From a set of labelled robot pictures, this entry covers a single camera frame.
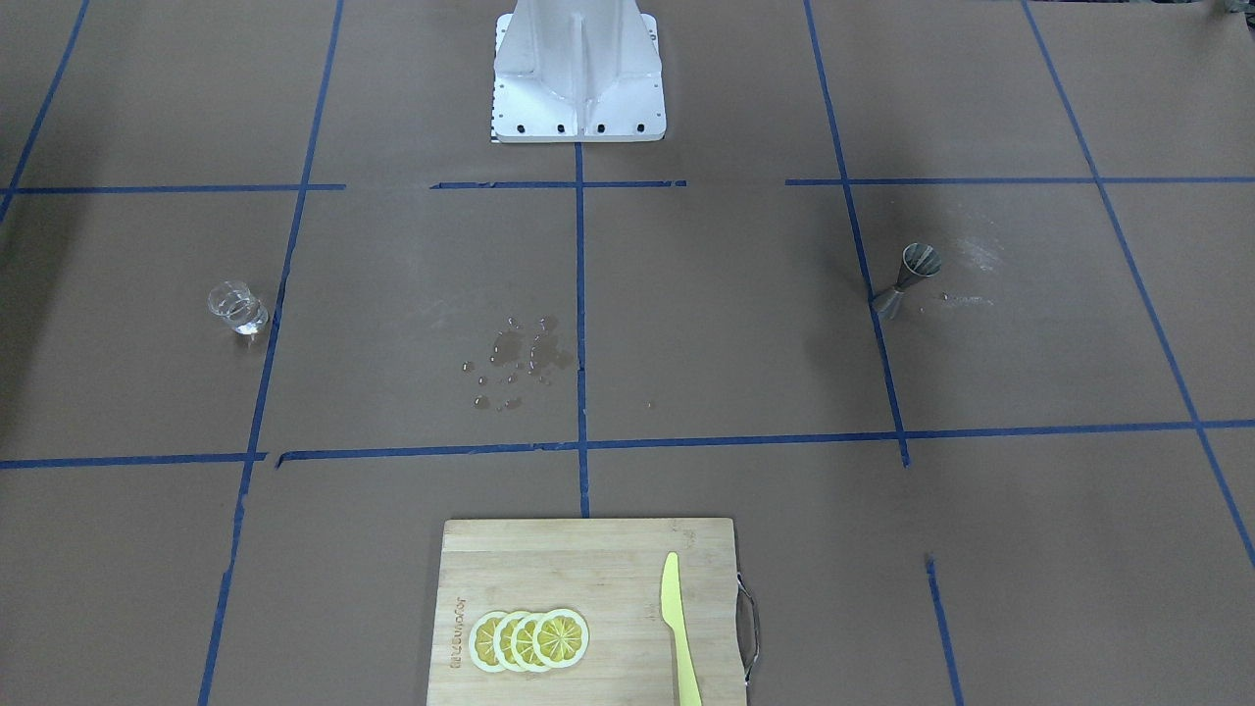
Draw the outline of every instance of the yellow lemon slice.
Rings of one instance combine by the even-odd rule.
[[[497,623],[505,617],[505,611],[484,613],[471,627],[471,661],[486,672],[506,671],[506,667],[497,660],[497,653],[492,650],[493,632],[497,630]]]
[[[561,670],[584,657],[589,648],[589,623],[570,608],[545,613],[532,633],[532,650],[546,667]]]
[[[522,621],[527,616],[531,616],[531,612],[515,611],[513,613],[507,613],[497,623],[497,627],[492,630],[492,653],[497,657],[497,663],[511,672],[527,671],[515,663],[515,660],[510,653],[510,646],[507,645],[507,641],[515,636],[515,628],[518,626],[518,621]]]
[[[536,656],[535,643],[532,636],[536,635],[536,626],[540,624],[541,618],[545,613],[531,613],[526,618],[518,621],[515,626],[515,632],[510,637],[510,656],[515,660],[515,663],[528,672],[547,672],[550,667],[541,662],[540,657]]]

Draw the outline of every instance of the knife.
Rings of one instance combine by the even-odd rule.
[[[684,603],[680,601],[680,558],[671,552],[663,564],[663,621],[675,636],[675,672],[679,675],[680,706],[702,706],[698,676],[693,671],[689,636],[684,630]]]

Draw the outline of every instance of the yellow knife blade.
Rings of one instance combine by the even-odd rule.
[[[684,630],[684,602],[680,599],[680,558],[675,552],[663,564],[663,621],[675,636],[675,672],[680,685],[680,706],[702,706],[698,676],[693,671],[689,636]]]

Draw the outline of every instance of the knife handle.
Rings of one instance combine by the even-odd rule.
[[[702,706],[698,675],[693,670],[693,655],[689,653],[686,632],[675,632],[675,671],[680,686],[680,706]]]

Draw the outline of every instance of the wooden cutting board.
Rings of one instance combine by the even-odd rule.
[[[671,631],[659,598],[668,552],[680,558],[703,706],[745,706],[730,519],[451,520],[428,706],[678,703]],[[471,626],[484,613],[553,608],[577,611],[589,623],[589,648],[575,666],[488,673],[471,662]]]

